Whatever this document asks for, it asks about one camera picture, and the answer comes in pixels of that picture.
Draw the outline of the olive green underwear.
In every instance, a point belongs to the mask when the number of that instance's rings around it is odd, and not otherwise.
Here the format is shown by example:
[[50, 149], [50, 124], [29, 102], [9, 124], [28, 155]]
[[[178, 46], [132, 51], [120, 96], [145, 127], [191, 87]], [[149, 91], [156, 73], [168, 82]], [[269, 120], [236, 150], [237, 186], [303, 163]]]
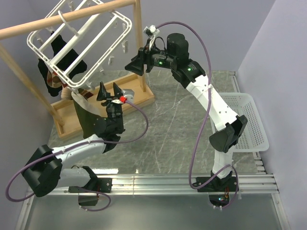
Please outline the olive green underwear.
[[88, 100], [79, 93], [71, 92], [74, 108], [83, 131], [83, 138], [86, 139], [94, 132], [94, 122], [101, 117], [97, 107], [88, 102]]

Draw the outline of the patterned striped underwear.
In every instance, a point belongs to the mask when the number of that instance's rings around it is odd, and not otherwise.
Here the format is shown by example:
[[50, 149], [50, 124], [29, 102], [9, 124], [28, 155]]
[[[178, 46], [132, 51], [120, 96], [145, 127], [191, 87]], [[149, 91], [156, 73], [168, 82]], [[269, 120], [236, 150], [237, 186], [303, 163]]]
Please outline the patterned striped underwear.
[[67, 84], [63, 83], [61, 79], [55, 72], [47, 71], [47, 76], [45, 80], [47, 90], [52, 97], [58, 96], [61, 91], [61, 99], [63, 100], [72, 100], [72, 92], [82, 95], [85, 99], [92, 97], [94, 94], [90, 91], [79, 88], [72, 90]]

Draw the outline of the white plastic clip hanger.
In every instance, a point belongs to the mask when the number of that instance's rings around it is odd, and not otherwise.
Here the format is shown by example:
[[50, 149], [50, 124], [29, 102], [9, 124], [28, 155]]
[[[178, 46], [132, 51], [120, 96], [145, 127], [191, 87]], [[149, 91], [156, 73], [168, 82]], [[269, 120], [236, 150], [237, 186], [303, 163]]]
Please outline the white plastic clip hanger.
[[[68, 20], [64, 18], [63, 13], [61, 12], [62, 7], [65, 3], [68, 3], [67, 0], [60, 0], [58, 4], [49, 12], [45, 17], [46, 19], [51, 18], [52, 16], [59, 16], [61, 25], [58, 29], [53, 31], [53, 27], [46, 27], [46, 29], [53, 34], [45, 41], [42, 42], [40, 47], [36, 47], [33, 43], [33, 39], [39, 35], [39, 30], [33, 31], [27, 37], [27, 45], [31, 48], [38, 58], [42, 59], [45, 64], [53, 70], [61, 81], [67, 84], [72, 90], [79, 89], [84, 85], [90, 83], [91, 77], [94, 73], [101, 67], [106, 58], [112, 58], [111, 54], [116, 47], [125, 42], [125, 38], [129, 35], [132, 30], [132, 21], [128, 17], [119, 13], [116, 10], [109, 10], [108, 12], [112, 14], [110, 21], [106, 26], [96, 35], [96, 37], [89, 43], [89, 45], [79, 54], [79, 56], [73, 61], [73, 63], [66, 69], [61, 70], [57, 67], [57, 64], [65, 57], [66, 54], [83, 39], [83, 37], [88, 34], [89, 30], [92, 28], [93, 23], [101, 15], [100, 13], [91, 14], [90, 18], [85, 22], [85, 24], [79, 29], [75, 30], [68, 24]], [[96, 63], [85, 73], [85, 75], [78, 82], [74, 82], [69, 78], [69, 73], [83, 60], [83, 58], [93, 49], [93, 47], [98, 43], [98, 41], [108, 32], [108, 30], [117, 24], [118, 20], [123, 22], [123, 32], [122, 34], [114, 41], [114, 43], [106, 50], [106, 52], [96, 61]], [[68, 28], [72, 33], [73, 37], [67, 42], [67, 44], [60, 50], [52, 59], [48, 58], [43, 51], [51, 45], [51, 42], [61, 34], [61, 32]]]

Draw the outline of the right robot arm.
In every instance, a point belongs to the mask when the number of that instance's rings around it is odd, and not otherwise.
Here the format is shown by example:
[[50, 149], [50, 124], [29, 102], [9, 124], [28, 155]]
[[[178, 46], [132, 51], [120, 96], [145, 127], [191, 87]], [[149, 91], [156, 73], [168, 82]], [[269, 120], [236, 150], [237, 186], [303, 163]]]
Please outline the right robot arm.
[[231, 166], [234, 147], [247, 125], [247, 118], [229, 107], [211, 84], [204, 69], [189, 58], [189, 44], [183, 34], [168, 35], [164, 49], [157, 48], [155, 39], [149, 38], [125, 66], [125, 70], [141, 76], [145, 72], [149, 73], [153, 67], [170, 69], [174, 79], [206, 110], [205, 119], [210, 118], [217, 129], [209, 137], [214, 148], [211, 177], [206, 182], [190, 183], [190, 186], [199, 191], [227, 191], [233, 178]]

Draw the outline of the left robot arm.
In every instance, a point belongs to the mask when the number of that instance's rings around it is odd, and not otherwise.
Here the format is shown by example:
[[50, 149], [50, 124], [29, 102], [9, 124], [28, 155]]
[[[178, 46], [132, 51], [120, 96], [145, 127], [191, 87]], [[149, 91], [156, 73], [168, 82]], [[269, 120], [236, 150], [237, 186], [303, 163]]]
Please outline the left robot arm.
[[109, 93], [100, 83], [97, 101], [106, 109], [106, 117], [100, 115], [80, 93], [72, 92], [72, 100], [83, 140], [73, 144], [50, 148], [43, 145], [34, 152], [28, 164], [30, 167], [22, 176], [37, 197], [49, 194], [57, 187], [78, 186], [90, 193], [96, 189], [98, 178], [88, 167], [73, 169], [72, 165], [83, 158], [112, 150], [124, 132], [122, 104], [114, 101], [123, 96], [123, 91], [113, 84], [114, 94]]

